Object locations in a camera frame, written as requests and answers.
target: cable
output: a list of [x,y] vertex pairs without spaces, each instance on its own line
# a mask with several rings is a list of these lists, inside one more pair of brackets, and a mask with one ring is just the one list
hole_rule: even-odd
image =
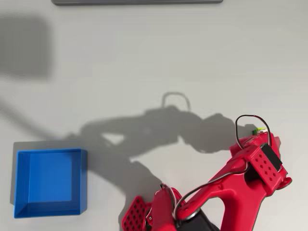
[[268,124],[265,122],[265,120],[262,119],[262,118],[259,117],[259,116],[256,116],[256,115],[241,115],[241,116],[239,116],[239,117],[236,119],[236,121],[235,121],[235,137],[236,137],[236,142],[237,142],[237,144],[240,146],[240,148],[241,148],[241,149],[244,149],[244,147],[241,145],[240,140],[239,140],[238,128],[237,128],[237,121],[239,120],[239,118],[244,117],[244,116],[256,117],[256,118],[258,118],[259,120],[261,120],[261,121],[264,123],[264,125],[266,126],[266,128],[267,128],[267,130],[268,130],[268,143],[269,143],[269,146],[271,147],[270,129],[269,129]]
[[152,207],[151,207],[150,211],[148,212],[148,214],[145,216],[145,220],[148,219],[148,217],[149,217],[151,211],[152,211]]
[[175,197],[175,194],[174,194],[172,188],[170,188],[170,187],[169,187],[168,185],[166,185],[166,184],[161,183],[161,184],[160,184],[160,187],[163,188],[163,186],[169,190],[170,197],[171,197],[171,199],[173,199],[173,201],[174,201],[173,208],[175,208],[175,205],[177,204],[177,199],[176,199],[176,197]]
[[228,175],[242,174],[242,173],[246,172],[248,169],[249,169],[249,163],[246,162],[246,168],[245,168],[243,171],[228,172],[228,173],[226,173],[226,174],[224,174],[224,175],[222,175],[222,176],[220,176],[220,177],[218,177],[218,178],[216,178],[216,179],[214,179],[214,180],[209,181],[209,182],[206,183],[206,184],[203,184],[203,185],[201,185],[201,186],[199,186],[199,187],[197,187],[197,188],[191,190],[189,193],[187,193],[186,195],[184,195],[184,196],[178,201],[178,203],[175,205],[174,210],[173,210],[173,213],[172,213],[172,216],[173,216],[174,220],[175,220],[175,221],[177,220],[177,216],[176,216],[176,214],[177,214],[177,209],[179,208],[181,202],[182,202],[183,200],[185,200],[187,197],[189,197],[191,194],[195,193],[196,191],[200,190],[201,188],[203,188],[203,187],[205,187],[205,186],[207,186],[207,185],[209,185],[209,184],[211,184],[211,183],[214,183],[215,181],[221,180],[222,178],[224,178],[224,177],[226,177],[226,176],[228,176]]

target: black plastic part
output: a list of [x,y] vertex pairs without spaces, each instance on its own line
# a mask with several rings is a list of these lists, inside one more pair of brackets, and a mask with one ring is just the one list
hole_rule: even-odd
[[279,171],[282,162],[279,159],[279,157],[276,155],[276,153],[272,150],[272,148],[267,144],[263,144],[261,146],[262,152],[266,155],[266,157],[270,160],[270,162],[274,165],[275,169]]
[[152,226],[148,224],[148,222],[145,220],[145,231],[151,231]]
[[254,180],[262,180],[257,171],[250,165],[248,171],[244,174],[244,178],[246,182],[252,182]]
[[145,5],[145,4],[189,4],[221,3],[223,0],[51,0],[55,5]]
[[193,218],[180,224],[177,231],[219,231],[200,210]]

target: table surface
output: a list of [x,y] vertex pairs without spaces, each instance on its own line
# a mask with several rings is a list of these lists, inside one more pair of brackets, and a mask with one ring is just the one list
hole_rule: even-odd
[[[230,158],[234,120],[280,136],[294,179],[266,198],[254,231],[302,230],[308,187],[308,2],[57,7],[0,2],[0,230],[117,231],[160,182],[182,194]],[[241,135],[259,121],[243,118]],[[15,152],[89,152],[80,216],[13,218]],[[203,210],[220,226],[223,203]]]

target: blue container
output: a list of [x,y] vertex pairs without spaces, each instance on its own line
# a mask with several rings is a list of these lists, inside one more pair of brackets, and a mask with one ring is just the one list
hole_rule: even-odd
[[14,217],[79,215],[87,209],[87,151],[17,152]]

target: gray object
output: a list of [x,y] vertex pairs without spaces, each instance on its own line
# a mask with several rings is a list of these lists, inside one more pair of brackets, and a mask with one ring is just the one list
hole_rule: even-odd
[[51,0],[56,5],[136,5],[221,3],[223,0]]

